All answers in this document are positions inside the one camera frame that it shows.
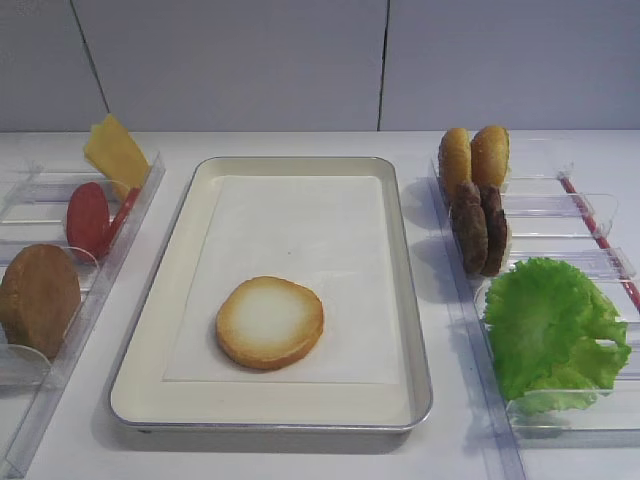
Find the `left brown meat patty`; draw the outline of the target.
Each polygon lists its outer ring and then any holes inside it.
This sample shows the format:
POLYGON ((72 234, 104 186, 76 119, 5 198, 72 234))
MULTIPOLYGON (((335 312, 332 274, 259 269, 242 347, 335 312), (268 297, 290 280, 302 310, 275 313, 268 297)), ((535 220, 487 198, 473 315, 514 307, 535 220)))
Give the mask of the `left brown meat patty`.
POLYGON ((465 182, 456 186, 451 220, 465 272, 479 274, 487 260, 488 233, 480 192, 474 183, 465 182))

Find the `brown meat patty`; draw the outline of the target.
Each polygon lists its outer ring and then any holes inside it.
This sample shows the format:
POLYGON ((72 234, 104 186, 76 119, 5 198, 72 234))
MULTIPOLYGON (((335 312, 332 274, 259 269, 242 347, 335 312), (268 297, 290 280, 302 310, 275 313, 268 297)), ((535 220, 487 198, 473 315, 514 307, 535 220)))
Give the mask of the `brown meat patty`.
POLYGON ((474 183, 465 182, 456 186, 451 220, 465 272, 479 274, 487 260, 488 233, 480 192, 474 183))
POLYGON ((482 186, 480 195, 488 238, 487 258, 481 273, 484 276, 492 277, 499 273, 502 266, 507 247, 508 224, 499 188, 493 185, 482 186))

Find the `right brown meat patty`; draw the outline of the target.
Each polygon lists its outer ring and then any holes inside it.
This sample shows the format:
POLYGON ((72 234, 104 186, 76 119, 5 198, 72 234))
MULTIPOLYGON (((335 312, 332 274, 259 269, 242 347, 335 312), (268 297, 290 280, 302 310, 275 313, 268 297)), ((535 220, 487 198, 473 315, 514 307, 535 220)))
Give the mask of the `right brown meat patty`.
POLYGON ((484 276, 492 277, 499 273, 502 266, 507 247, 508 224, 499 188, 493 185, 482 186, 480 195, 488 238, 487 258, 481 273, 484 276))

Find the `thin tilted tomato slice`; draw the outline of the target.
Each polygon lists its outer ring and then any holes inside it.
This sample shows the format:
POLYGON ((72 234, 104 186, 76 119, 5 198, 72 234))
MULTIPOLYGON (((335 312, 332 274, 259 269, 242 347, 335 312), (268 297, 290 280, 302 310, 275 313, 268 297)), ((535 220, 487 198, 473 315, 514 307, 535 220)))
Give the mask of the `thin tilted tomato slice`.
POLYGON ((129 190, 129 193, 127 194, 123 204, 119 208, 117 214, 115 215, 114 219, 112 220, 111 224, 106 230, 106 233, 103 236, 102 243, 99 250, 99 253, 102 256, 105 256, 109 253, 109 250, 111 248, 111 245, 114 242, 116 235, 118 234, 121 226, 124 224, 127 217, 129 216, 139 194, 140 194, 139 188, 134 187, 129 190))

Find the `yellow cheese slice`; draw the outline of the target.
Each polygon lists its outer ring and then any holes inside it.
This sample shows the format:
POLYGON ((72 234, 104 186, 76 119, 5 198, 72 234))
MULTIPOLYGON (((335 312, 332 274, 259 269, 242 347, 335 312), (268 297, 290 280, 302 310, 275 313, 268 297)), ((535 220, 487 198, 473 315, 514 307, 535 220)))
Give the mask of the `yellow cheese slice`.
POLYGON ((109 113, 100 124, 91 127, 84 146, 86 160, 112 183, 120 201, 132 188, 141 188, 150 169, 142 150, 129 131, 109 113))

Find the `red tomato slice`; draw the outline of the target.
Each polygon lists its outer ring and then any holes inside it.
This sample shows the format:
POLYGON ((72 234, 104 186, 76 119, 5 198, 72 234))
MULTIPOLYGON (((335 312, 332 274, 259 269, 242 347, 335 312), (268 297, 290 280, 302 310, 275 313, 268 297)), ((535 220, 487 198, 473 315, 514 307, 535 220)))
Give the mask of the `red tomato slice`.
POLYGON ((79 259, 100 260, 105 255, 104 237, 109 223, 108 202, 102 187, 95 182, 77 187, 67 208, 66 237, 79 259))

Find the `green lettuce leaf in rack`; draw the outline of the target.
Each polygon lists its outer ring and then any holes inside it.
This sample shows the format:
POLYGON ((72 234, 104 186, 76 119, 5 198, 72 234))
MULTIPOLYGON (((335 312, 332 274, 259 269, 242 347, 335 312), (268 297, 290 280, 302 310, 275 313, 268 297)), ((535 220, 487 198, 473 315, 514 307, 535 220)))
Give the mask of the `green lettuce leaf in rack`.
POLYGON ((546 257, 492 282, 485 321, 504 398, 527 414, 585 409, 627 364, 627 323, 578 268, 546 257))

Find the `metal baking tray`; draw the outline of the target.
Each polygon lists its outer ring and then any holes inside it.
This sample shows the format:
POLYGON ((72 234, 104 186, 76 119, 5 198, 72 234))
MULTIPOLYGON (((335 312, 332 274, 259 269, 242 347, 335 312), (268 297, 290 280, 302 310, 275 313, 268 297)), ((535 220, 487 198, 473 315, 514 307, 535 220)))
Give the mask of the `metal baking tray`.
POLYGON ((195 169, 110 392, 141 429, 404 432, 432 387, 393 165, 216 157, 195 169), (324 330, 293 365, 241 367, 215 318, 242 282, 309 288, 324 330))

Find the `bottom bun slice on tray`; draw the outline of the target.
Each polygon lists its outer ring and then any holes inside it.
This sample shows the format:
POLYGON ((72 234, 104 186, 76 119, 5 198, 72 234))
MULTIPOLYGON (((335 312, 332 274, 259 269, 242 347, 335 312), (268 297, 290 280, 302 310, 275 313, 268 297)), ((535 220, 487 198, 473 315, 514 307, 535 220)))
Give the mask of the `bottom bun slice on tray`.
POLYGON ((322 302, 294 282, 259 276, 241 283, 215 321, 218 345, 235 363, 277 370, 304 358, 324 331, 322 302))

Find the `left golden bun in rack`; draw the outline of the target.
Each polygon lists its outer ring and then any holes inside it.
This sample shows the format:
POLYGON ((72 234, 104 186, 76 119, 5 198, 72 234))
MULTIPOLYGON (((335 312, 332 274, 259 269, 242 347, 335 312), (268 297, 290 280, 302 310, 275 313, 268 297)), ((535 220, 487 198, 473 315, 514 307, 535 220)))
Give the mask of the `left golden bun in rack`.
POLYGON ((442 137, 438 150, 439 174, 449 198, 459 184, 471 180, 471 146, 465 128, 451 128, 442 137))

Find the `golden bun in rack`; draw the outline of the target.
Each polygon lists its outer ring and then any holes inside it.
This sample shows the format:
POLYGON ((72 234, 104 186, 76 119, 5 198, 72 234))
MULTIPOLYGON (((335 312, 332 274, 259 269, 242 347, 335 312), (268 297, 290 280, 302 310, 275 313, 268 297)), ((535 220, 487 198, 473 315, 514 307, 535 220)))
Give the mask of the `golden bun in rack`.
POLYGON ((479 186, 501 187, 505 181, 510 157, 508 130, 489 125, 478 131, 471 141, 472 180, 479 186))
POLYGON ((442 137, 438 150, 439 174, 449 198, 459 184, 471 180, 471 146, 465 128, 451 128, 442 137))

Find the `right golden bun in rack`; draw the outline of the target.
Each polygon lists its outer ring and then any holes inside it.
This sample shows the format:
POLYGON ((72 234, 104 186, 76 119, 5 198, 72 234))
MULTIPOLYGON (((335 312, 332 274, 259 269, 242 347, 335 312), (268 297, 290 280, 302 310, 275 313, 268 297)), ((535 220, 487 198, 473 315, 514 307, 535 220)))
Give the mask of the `right golden bun in rack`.
POLYGON ((508 130, 489 125, 478 131, 471 141, 472 180, 479 186, 501 187, 505 181, 510 157, 508 130))

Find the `right clear acrylic rack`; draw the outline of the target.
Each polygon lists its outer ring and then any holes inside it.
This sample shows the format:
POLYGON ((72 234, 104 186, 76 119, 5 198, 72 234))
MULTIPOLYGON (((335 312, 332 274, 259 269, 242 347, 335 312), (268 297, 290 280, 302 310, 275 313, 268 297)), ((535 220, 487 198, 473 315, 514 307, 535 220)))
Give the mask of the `right clear acrylic rack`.
POLYGON ((449 202, 441 184, 438 162, 431 162, 430 192, 451 263, 458 300, 450 307, 462 322, 473 352, 483 391, 486 417, 497 442, 506 479, 526 478, 521 452, 532 448, 634 448, 639 444, 639 276, 624 252, 607 239, 618 209, 609 194, 579 193, 569 166, 548 168, 536 175, 510 175, 502 186, 502 205, 511 229, 503 257, 504 271, 519 261, 552 258, 566 261, 603 288, 627 323, 629 363, 611 390, 562 390, 571 400, 590 397, 586 409, 546 410, 531 407, 555 396, 553 390, 528 393, 506 401, 491 366, 493 351, 484 323, 485 295, 491 281, 467 276, 450 225, 449 202))

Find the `clear acrylic rack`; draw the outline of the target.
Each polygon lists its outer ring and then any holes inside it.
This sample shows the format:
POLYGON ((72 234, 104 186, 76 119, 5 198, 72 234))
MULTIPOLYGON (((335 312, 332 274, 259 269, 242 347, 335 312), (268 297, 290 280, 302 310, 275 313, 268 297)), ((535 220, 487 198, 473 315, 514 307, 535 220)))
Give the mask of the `clear acrylic rack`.
POLYGON ((629 363, 611 390, 562 390, 571 400, 590 397, 586 409, 546 410, 531 407, 555 396, 553 390, 528 393, 506 401, 491 366, 493 351, 484 323, 485 295, 491 281, 467 276, 450 225, 449 202, 441 184, 438 162, 431 162, 430 192, 451 263, 458 300, 450 307, 462 322, 473 352, 483 391, 486 417, 497 442, 506 479, 526 478, 521 452, 532 448, 634 448, 639 444, 639 276, 624 252, 607 239, 618 209, 609 194, 579 193, 569 166, 548 168, 536 175, 510 175, 502 186, 502 205, 511 229, 503 257, 504 271, 519 261, 552 258, 566 261, 603 288, 627 323, 629 363))
MULTIPOLYGON (((161 156, 150 151, 151 168, 141 193, 118 230, 108 256, 74 261, 80 284, 80 304, 71 318, 58 356, 48 360, 23 345, 1 343, 1 476, 25 477, 59 399, 91 334, 146 212, 165 173, 161 156)), ((112 182, 81 167, 45 170, 31 167, 13 171, 1 184, 1 266, 32 244, 51 244, 68 255, 67 204, 74 190, 96 182, 116 214, 120 203, 112 182)))

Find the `brown bun top left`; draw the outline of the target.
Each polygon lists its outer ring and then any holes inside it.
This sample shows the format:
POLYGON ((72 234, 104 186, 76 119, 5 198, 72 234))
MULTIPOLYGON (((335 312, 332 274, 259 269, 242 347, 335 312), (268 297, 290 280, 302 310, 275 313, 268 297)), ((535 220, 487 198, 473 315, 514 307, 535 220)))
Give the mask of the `brown bun top left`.
POLYGON ((34 244, 22 249, 1 282, 1 326, 7 341, 55 359, 79 303, 78 275, 62 248, 34 244))

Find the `left clear acrylic rack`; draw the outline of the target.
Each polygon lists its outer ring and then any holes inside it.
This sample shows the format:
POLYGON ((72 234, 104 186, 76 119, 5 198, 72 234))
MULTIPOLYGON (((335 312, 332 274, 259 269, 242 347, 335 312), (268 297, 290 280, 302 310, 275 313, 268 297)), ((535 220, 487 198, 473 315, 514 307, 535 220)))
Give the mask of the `left clear acrylic rack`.
MULTIPOLYGON (((165 173, 161 156, 150 151, 151 168, 141 193, 118 230, 108 256, 74 261, 80 284, 80 304, 71 318, 58 356, 48 360, 23 345, 1 343, 1 476, 25 477, 59 399, 91 334, 146 212, 165 173)), ((120 203, 112 182, 81 167, 45 170, 31 167, 13 171, 1 184, 1 266, 32 244, 51 244, 68 255, 67 204, 74 190, 96 182, 116 214, 120 203)))

